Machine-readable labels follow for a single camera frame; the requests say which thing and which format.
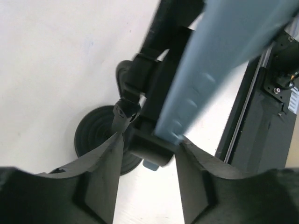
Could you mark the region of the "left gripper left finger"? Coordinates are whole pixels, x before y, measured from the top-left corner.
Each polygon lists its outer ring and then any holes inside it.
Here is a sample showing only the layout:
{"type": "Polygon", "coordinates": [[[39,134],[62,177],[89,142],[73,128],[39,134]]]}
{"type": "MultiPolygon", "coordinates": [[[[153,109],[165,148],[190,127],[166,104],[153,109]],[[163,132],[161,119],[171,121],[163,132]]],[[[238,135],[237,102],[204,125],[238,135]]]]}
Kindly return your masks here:
{"type": "Polygon", "coordinates": [[[51,173],[0,169],[3,224],[111,224],[118,191],[123,139],[102,145],[51,173]]]}

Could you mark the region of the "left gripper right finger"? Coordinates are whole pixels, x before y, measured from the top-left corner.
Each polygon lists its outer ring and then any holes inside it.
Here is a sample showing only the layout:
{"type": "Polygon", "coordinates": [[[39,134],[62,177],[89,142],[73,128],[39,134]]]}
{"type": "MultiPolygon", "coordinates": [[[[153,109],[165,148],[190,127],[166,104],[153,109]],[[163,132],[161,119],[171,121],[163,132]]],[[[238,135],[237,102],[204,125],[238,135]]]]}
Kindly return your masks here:
{"type": "Polygon", "coordinates": [[[299,171],[253,175],[215,158],[189,140],[175,154],[186,224],[296,224],[299,171]]]}

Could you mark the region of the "phone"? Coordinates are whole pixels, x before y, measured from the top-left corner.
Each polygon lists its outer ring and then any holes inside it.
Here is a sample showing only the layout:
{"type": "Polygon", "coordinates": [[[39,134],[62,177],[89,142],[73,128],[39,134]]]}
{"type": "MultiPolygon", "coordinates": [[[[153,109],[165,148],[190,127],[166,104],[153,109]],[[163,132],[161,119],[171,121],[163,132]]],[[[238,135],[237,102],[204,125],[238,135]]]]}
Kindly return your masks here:
{"type": "Polygon", "coordinates": [[[229,77],[258,56],[299,8],[296,0],[210,0],[192,34],[154,129],[178,145],[229,77]]]}

